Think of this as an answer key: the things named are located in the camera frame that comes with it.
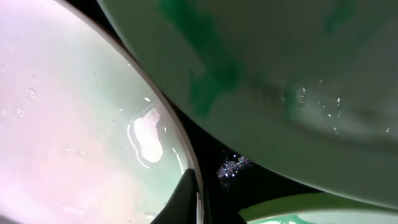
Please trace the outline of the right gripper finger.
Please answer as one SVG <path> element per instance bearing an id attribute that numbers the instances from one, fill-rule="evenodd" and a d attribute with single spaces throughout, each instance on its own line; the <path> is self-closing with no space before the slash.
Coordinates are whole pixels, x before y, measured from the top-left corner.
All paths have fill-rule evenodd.
<path id="1" fill-rule="evenodd" d="M 151 224 L 196 224 L 198 183 L 193 169 L 187 169 L 172 196 Z"/>

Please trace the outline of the white plate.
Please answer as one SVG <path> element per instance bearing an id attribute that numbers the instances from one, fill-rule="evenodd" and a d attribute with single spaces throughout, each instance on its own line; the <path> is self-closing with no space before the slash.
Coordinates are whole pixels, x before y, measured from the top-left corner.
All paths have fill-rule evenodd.
<path id="1" fill-rule="evenodd" d="M 178 116 L 66 1 L 1 0 L 1 222 L 151 223 L 187 169 Z"/>

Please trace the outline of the mint plate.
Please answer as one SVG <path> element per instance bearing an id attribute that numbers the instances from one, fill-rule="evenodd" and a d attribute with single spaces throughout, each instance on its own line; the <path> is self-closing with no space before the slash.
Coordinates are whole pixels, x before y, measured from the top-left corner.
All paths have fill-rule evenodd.
<path id="1" fill-rule="evenodd" d="M 268 200 L 239 212 L 246 223 L 397 224 L 397 210 L 328 193 Z"/>
<path id="2" fill-rule="evenodd" d="M 107 0 L 191 120 L 313 188 L 397 207 L 397 0 Z"/>

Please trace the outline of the black round tray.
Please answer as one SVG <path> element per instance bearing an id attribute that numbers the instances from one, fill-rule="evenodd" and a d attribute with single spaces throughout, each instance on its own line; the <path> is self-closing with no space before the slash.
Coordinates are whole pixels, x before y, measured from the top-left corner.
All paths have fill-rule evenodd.
<path id="1" fill-rule="evenodd" d="M 219 170 L 232 160 L 235 152 L 197 125 L 168 94 L 163 93 L 163 96 L 181 120 L 198 159 L 205 186 L 207 223 L 243 223 L 238 213 L 242 208 L 276 198 L 316 192 L 314 188 L 251 161 L 239 165 L 232 177 L 219 175 Z"/>

